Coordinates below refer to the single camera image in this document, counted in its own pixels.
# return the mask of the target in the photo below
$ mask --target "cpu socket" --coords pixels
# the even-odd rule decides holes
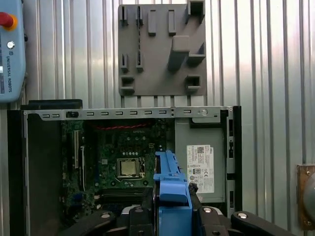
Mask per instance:
[[[117,178],[140,178],[140,164],[138,158],[118,158]]]

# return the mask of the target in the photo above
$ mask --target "motherboard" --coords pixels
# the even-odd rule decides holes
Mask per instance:
[[[141,198],[154,184],[155,152],[166,150],[170,126],[164,119],[63,121],[66,224],[104,208],[119,213],[129,198]]]

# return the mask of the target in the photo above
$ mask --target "metal sheet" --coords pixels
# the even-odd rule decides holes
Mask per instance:
[[[206,1],[207,97],[121,98],[118,5],[184,2],[24,0],[27,99],[83,98],[85,108],[242,105],[244,210],[303,234],[295,166],[315,162],[315,2]]]
[[[6,105],[0,105],[0,236],[10,235]]]

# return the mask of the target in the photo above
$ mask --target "yellow ring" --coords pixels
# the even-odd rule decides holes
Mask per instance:
[[[14,15],[9,14],[13,19],[13,25],[11,27],[3,27],[7,31],[13,31],[18,26],[18,18],[16,18]]]

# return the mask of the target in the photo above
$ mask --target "barcode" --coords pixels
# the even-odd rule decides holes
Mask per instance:
[[[205,153],[205,148],[204,147],[197,147],[197,153],[199,153],[199,154]]]
[[[209,178],[204,178],[203,183],[205,185],[205,188],[208,189],[210,186],[210,179]]]

